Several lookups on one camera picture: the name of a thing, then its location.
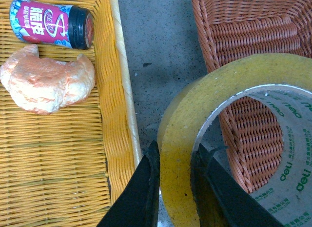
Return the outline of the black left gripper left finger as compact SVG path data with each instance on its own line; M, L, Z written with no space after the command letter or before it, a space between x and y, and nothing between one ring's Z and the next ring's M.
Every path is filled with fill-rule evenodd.
M98 227L156 227L159 209L160 155L152 141L126 188Z

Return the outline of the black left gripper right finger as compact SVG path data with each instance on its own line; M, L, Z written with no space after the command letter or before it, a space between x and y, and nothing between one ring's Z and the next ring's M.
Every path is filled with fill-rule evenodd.
M281 227L202 144L192 154L191 187L201 227Z

